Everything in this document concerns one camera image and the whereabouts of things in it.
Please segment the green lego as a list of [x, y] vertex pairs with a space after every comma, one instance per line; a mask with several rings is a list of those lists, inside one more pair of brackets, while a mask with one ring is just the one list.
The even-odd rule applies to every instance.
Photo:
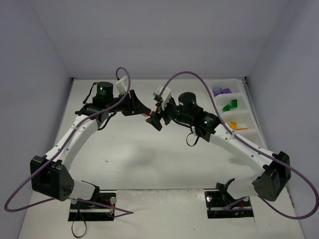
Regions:
[[228, 112], [228, 111], [230, 111], [232, 109], [232, 107], [229, 105], [229, 104], [227, 104], [226, 106], [224, 106], [223, 108], [222, 108], [222, 111], [223, 112]]
[[237, 107], [238, 107], [238, 101], [237, 101], [237, 99], [231, 100], [230, 106], [231, 106], [231, 108], [237, 108]]

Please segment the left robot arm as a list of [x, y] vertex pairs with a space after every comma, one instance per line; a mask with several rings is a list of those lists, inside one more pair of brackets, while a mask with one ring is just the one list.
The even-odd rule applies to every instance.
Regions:
[[[74, 180], [70, 166], [89, 137], [102, 129], [110, 120], [110, 113], [121, 112], [124, 116], [148, 115], [151, 110], [137, 98], [129, 88], [128, 77], [122, 77], [116, 84], [97, 82], [96, 96], [91, 103], [84, 102], [76, 111], [71, 128], [60, 141], [43, 157], [35, 156], [30, 162], [32, 189], [35, 192], [59, 201], [67, 199], [96, 200], [99, 187], [88, 182]], [[113, 96], [117, 87], [118, 97]]]

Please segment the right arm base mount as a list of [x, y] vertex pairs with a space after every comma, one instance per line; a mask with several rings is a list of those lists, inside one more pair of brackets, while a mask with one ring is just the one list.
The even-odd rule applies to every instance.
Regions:
[[250, 198], [238, 201], [238, 199], [234, 199], [228, 193], [228, 187], [234, 180], [234, 178], [231, 178], [225, 184], [216, 183], [216, 188], [214, 190], [204, 191], [207, 217], [209, 219], [239, 219], [254, 217]]

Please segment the purple oval lego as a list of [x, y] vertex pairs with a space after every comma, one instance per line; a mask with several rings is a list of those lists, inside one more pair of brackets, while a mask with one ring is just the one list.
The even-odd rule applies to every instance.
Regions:
[[212, 89], [212, 92], [213, 92], [213, 95], [216, 97], [217, 95], [222, 94], [223, 89], [220, 87], [216, 87]]

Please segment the small red lego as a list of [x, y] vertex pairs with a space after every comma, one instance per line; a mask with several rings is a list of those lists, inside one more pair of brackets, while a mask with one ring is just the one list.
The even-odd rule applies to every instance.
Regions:
[[152, 110], [149, 109], [147, 112], [142, 113], [142, 116], [144, 116], [144, 117], [149, 117], [149, 116], [151, 115], [151, 113], [152, 113]]

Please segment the purple square lego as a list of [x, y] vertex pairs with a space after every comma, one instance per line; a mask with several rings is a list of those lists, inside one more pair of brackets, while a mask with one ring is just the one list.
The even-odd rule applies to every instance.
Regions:
[[223, 88], [222, 94], [231, 94], [231, 93], [232, 91], [229, 88]]

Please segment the clear container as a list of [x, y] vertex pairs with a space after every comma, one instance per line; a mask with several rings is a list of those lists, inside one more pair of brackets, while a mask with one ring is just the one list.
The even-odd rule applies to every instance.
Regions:
[[[251, 107], [248, 102], [248, 98], [244, 89], [244, 84], [242, 80], [239, 79], [221, 79], [221, 80], [212, 80], [209, 84], [211, 87], [211, 93], [213, 95], [212, 89], [216, 87], [220, 88], [229, 88], [231, 94], [222, 94], [214, 97], [214, 102], [216, 107], [222, 117], [223, 121], [229, 126], [232, 121], [237, 123], [236, 128], [248, 127], [248, 130], [232, 130], [238, 133], [239, 135], [249, 139], [252, 142], [256, 142], [259, 133], [255, 119], [253, 117]], [[231, 104], [231, 100], [237, 99], [238, 107], [232, 108], [228, 112], [223, 112], [222, 108], [227, 104]]]

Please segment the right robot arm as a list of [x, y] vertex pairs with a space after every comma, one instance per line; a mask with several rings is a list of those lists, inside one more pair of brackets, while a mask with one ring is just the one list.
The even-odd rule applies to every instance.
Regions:
[[[181, 94], [177, 103], [171, 95], [163, 97], [155, 94], [154, 97], [157, 109], [150, 114], [147, 123], [157, 130], [162, 129], [161, 120], [165, 124], [171, 121], [182, 124], [197, 137], [225, 149], [254, 171], [254, 175], [246, 178], [233, 177], [226, 183], [217, 183], [217, 190], [233, 199], [260, 196], [270, 202], [276, 201], [291, 178], [290, 169], [283, 166], [284, 163], [290, 163], [287, 154], [271, 153], [264, 148], [258, 148], [257, 151], [249, 148], [249, 145], [252, 147], [256, 145], [240, 135], [229, 133], [230, 128], [224, 127], [216, 115], [197, 105], [194, 93]], [[269, 154], [280, 162], [268, 159]]]

